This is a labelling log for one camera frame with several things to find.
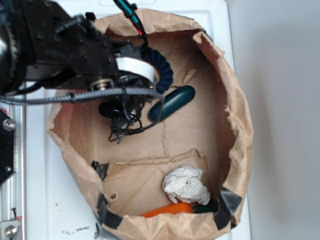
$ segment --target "brown paper bag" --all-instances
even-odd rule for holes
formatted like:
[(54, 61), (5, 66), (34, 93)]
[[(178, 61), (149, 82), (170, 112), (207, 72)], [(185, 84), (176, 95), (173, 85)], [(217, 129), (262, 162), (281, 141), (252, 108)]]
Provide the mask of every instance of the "brown paper bag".
[[(240, 222), (248, 187), (253, 125), (246, 97), (224, 53), (198, 23), (148, 9), (137, 14), (149, 46), (166, 57), (174, 72), (173, 85), (164, 94), (190, 85), (195, 98), (120, 144), (108, 142), (110, 122), (98, 112), (101, 100), (54, 105), (48, 132), (104, 229), (131, 240), (215, 239)], [(136, 30), (123, 14), (98, 19), (95, 26), (111, 38), (139, 44)], [(145, 125), (150, 123), (151, 107), (143, 109)], [(108, 164), (103, 181), (93, 162)], [(204, 170), (201, 180), (218, 212), (140, 217), (171, 204), (161, 186), (165, 175), (182, 165)]]

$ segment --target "gray braided cable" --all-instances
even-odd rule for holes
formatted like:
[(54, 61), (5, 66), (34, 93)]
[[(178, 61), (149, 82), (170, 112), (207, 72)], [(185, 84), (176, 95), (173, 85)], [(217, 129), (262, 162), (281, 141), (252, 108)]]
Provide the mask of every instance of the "gray braided cable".
[(152, 96), (161, 101), (164, 101), (164, 96), (155, 92), (153, 89), (146, 88), (108, 88), (106, 90), (96, 90), (88, 91), (82, 93), (69, 92), (64, 96), (48, 97), (41, 99), (15, 99), (13, 97), (0, 96), (0, 102), (10, 105), (42, 105), (42, 104), (57, 104), (57, 103), (80, 103), (87, 102), (99, 98), (109, 97), (109, 96), (119, 96), (119, 95), (144, 95)]

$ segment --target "crumpled paper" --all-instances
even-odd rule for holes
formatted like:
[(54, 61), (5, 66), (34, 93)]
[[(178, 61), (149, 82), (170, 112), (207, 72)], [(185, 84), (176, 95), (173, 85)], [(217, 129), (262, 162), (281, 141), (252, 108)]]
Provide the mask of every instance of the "crumpled paper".
[(207, 205), (210, 193), (200, 181), (203, 173), (204, 171), (200, 168), (181, 166), (165, 176), (162, 188), (175, 204), (179, 199), (187, 204), (197, 202), (201, 205)]

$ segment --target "small dark debris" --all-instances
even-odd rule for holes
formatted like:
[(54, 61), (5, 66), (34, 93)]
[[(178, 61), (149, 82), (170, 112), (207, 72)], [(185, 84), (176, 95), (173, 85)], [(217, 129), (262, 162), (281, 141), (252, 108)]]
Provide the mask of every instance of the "small dark debris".
[(62, 234), (68, 234), (69, 236), (71, 236), (71, 233), (69, 231), (62, 231)]
[(96, 228), (96, 232), (94, 233), (93, 238), (94, 238), (95, 240), (97, 240), (97, 239), (98, 239), (98, 236), (99, 236), (99, 233), (100, 233), (100, 228), (99, 228), (98, 223), (95, 223), (95, 228)]
[(77, 232), (81, 231), (81, 230), (85, 230), (85, 229), (88, 229), (89, 227), (88, 226), (85, 226), (85, 227), (80, 227), (78, 229), (76, 229)]

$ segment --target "black tape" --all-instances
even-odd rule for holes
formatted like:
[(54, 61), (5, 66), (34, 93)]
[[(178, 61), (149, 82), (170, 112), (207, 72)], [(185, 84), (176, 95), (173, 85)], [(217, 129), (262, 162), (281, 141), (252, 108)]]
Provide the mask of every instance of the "black tape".
[(221, 189), (219, 210), (214, 216), (215, 224), (219, 230), (228, 225), (242, 201), (242, 197), (234, 192), (225, 187)]
[(108, 203), (104, 195), (100, 194), (97, 203), (98, 216), (100, 218), (100, 221), (109, 228), (117, 229), (121, 224), (123, 217), (110, 212), (107, 205)]
[(99, 174), (99, 177), (101, 180), (105, 180), (107, 176), (107, 170), (109, 167), (109, 164), (99, 164), (97, 161), (92, 161), (91, 166), (96, 170), (96, 172)]
[(237, 225), (234, 223), (231, 223), (231, 229), (234, 229)]

